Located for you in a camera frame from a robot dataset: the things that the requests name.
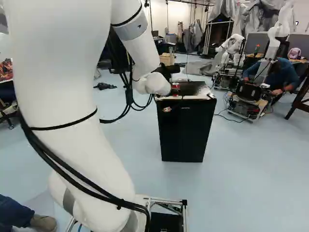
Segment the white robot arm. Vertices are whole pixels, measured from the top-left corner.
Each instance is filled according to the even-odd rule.
[[[284,38],[290,34],[290,26],[288,19],[291,18],[293,13],[294,0],[287,0],[285,5],[280,9],[278,22],[274,27],[268,31],[269,47],[267,49],[265,59],[260,62],[259,70],[255,76],[255,82],[261,84],[264,82],[268,75],[268,71],[277,56],[277,52],[280,46],[280,41],[276,37]]]
[[[137,0],[112,2],[111,24],[135,61],[133,88],[139,93],[167,95],[170,84],[159,72],[160,59],[148,27],[142,3]]]
[[[25,122],[58,158],[128,202],[140,200],[101,130],[92,80],[112,23],[136,64],[133,87],[140,93],[169,93],[165,78],[151,73],[159,56],[140,4],[139,0],[4,0],[14,85]],[[132,214],[77,189],[55,171],[49,189],[59,205],[94,232],[121,231]]]
[[[229,56],[234,55],[239,51],[241,43],[245,38],[238,34],[233,34],[228,38],[218,49],[216,50],[218,54],[215,57],[215,60],[220,60],[217,64],[221,66],[226,66],[229,61]]]

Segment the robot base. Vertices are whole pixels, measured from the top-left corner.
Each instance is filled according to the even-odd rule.
[[[237,95],[231,96],[230,101],[232,101],[234,107],[232,108],[230,103],[230,108],[227,111],[250,122],[259,120],[265,114],[268,106],[268,101],[266,100],[247,101]]]
[[[144,196],[143,200],[151,214],[149,232],[188,232],[187,200],[172,201],[147,196]],[[170,213],[153,212],[152,210],[155,205],[160,206],[161,209],[165,209]],[[76,223],[78,223],[78,221],[72,217],[65,232],[71,232]]]
[[[216,72],[213,75],[213,87],[214,89],[224,89],[234,91],[237,86],[237,82],[240,79],[238,75],[235,74],[228,74],[224,72]]]

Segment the black box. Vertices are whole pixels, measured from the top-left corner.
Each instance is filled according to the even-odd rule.
[[[205,82],[179,84],[178,97],[156,98],[162,161],[203,162],[217,99]]]

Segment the dark blue shirt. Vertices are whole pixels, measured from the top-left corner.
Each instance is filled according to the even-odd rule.
[[[270,88],[277,87],[279,88],[292,84],[294,89],[299,85],[299,77],[292,65],[292,63],[288,59],[278,58],[278,62],[280,62],[281,69],[280,72],[269,74],[265,83],[270,85]],[[260,62],[255,63],[253,66],[245,70],[242,74],[243,77],[249,77],[249,75],[256,75]]]

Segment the wooden table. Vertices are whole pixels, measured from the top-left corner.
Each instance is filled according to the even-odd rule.
[[[254,57],[254,54],[248,54],[247,57]],[[256,58],[263,58],[264,57],[264,53],[258,53],[256,56]],[[306,59],[289,59],[292,63],[296,63],[296,62],[299,62],[299,63],[308,63],[309,61],[306,60]]]

